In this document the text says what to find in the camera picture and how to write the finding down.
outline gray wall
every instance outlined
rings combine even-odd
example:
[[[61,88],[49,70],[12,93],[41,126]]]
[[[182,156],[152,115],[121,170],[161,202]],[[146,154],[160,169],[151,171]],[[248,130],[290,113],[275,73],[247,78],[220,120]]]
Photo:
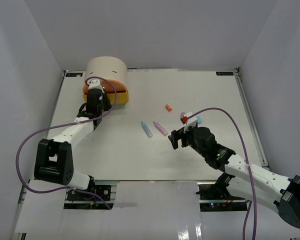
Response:
[[[277,0],[25,0],[63,70],[242,65]]]
[[[300,1],[276,3],[241,73],[271,170],[300,175]]]
[[[62,71],[23,0],[0,0],[0,240],[13,227],[21,184],[15,155],[22,140],[47,127]],[[29,179],[38,140],[21,153]]]

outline black sticker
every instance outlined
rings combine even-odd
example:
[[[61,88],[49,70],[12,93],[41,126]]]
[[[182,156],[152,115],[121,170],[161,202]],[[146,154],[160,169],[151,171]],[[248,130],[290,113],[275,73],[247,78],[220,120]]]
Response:
[[[82,77],[82,72],[68,72],[65,74],[66,77]]]
[[[232,71],[216,71],[217,76],[233,76],[234,73]]]

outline white table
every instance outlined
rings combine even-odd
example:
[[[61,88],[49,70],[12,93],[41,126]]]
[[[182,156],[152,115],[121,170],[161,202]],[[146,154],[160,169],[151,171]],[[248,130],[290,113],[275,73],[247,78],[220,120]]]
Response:
[[[84,102],[82,77],[65,77],[52,126],[72,122]],[[153,125],[159,122],[170,133],[183,125],[181,112],[194,113],[208,107],[228,111],[237,122],[250,163],[260,166],[256,142],[249,125],[235,76],[217,76],[215,71],[177,69],[133,70],[128,73],[129,103],[106,116],[98,128],[73,151],[74,168],[97,180],[216,180],[221,172],[209,167],[190,147],[173,150],[167,137]],[[168,112],[165,105],[173,110]],[[202,124],[216,140],[244,156],[232,122],[218,111],[202,113]],[[146,122],[149,139],[141,127]],[[48,138],[64,129],[54,129]]]

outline red object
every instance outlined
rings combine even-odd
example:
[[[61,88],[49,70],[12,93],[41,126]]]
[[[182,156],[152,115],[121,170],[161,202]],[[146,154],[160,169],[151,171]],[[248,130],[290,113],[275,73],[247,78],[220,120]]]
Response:
[[[187,116],[184,116],[183,118],[181,118],[181,122],[183,124],[185,124],[187,121],[188,121],[188,117]]]

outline blue object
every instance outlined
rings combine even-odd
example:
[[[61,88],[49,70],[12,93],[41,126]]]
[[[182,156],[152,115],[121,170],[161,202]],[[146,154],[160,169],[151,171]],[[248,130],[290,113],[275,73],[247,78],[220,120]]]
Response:
[[[145,122],[143,122],[143,121],[141,122],[141,127],[145,131],[145,133],[148,136],[148,138],[152,138],[152,132],[150,131],[150,129],[148,128],[148,126],[147,126],[147,124]]]
[[[196,118],[198,119],[198,124],[201,124],[202,123],[201,117],[196,116]]]

